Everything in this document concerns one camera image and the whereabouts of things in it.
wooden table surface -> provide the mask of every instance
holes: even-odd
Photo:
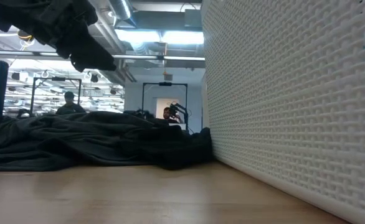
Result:
[[[0,224],[345,223],[222,164],[0,172]]]

metal frame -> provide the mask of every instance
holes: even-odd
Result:
[[[77,99],[77,104],[80,105],[80,94],[81,94],[81,91],[82,91],[82,79],[81,78],[62,78],[62,77],[41,78],[41,77],[34,77],[33,78],[33,87],[32,87],[31,113],[33,113],[34,93],[36,92],[36,89],[38,87],[40,87],[40,85],[41,85],[41,84],[39,84],[39,85],[36,86],[36,81],[37,80],[52,80],[54,82],[65,82],[66,80],[78,81],[78,99]]]
[[[173,85],[182,85],[186,87],[186,91],[185,91],[185,108],[188,107],[188,84],[183,84],[183,83],[143,83],[143,101],[142,101],[142,107],[141,109],[144,110],[144,98],[145,98],[145,86],[146,85],[159,85],[159,86],[173,86]],[[186,124],[186,131],[188,130],[188,119],[186,121],[184,121]]]

ceiling light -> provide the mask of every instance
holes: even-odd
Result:
[[[90,79],[91,82],[94,82],[94,83],[97,83],[99,80],[98,80],[98,75],[97,74],[91,74],[91,79]]]
[[[167,31],[162,41],[168,44],[203,44],[204,37],[202,32]]]
[[[116,34],[122,41],[131,43],[142,42],[159,42],[160,36],[157,31],[140,31],[140,30],[116,30]]]
[[[63,89],[61,89],[61,88],[56,88],[56,87],[54,87],[54,88],[50,88],[50,91],[51,91],[51,93],[63,93],[63,92],[64,92],[64,90],[63,90]]]
[[[110,89],[110,94],[115,95],[117,93],[116,88]]]
[[[165,60],[190,60],[190,61],[198,61],[204,62],[204,57],[179,57],[179,56],[164,56]]]
[[[48,78],[50,76],[50,74],[48,74],[47,71],[44,71],[43,73],[41,73],[41,78]]]
[[[14,72],[12,75],[11,75],[11,78],[13,80],[19,80],[21,78],[21,74],[19,72]]]
[[[42,82],[43,85],[46,85],[46,86],[49,86],[49,87],[52,87],[53,84],[50,84],[50,83],[47,83],[47,82]]]

man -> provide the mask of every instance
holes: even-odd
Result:
[[[86,113],[85,110],[80,106],[73,102],[75,95],[71,91],[67,91],[65,93],[65,101],[66,104],[61,106],[56,114],[63,115],[63,114],[72,114],[72,113]]]
[[[182,123],[181,117],[178,114],[176,114],[176,118],[178,119],[178,121],[170,118],[170,107],[167,107],[163,110],[163,118],[172,124],[181,124]]]

white textured wall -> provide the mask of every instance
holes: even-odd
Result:
[[[203,127],[210,128],[210,117],[209,117],[209,100],[207,97],[207,83],[206,74],[202,80],[202,107],[203,107]]]
[[[157,98],[178,99],[185,106],[185,86],[157,86],[146,85],[144,109],[156,114]],[[138,110],[142,107],[142,83],[126,84],[125,110]],[[189,127],[194,132],[202,129],[202,87],[188,85],[188,107],[192,111],[189,118]]]
[[[220,160],[365,223],[365,0],[208,0]]]

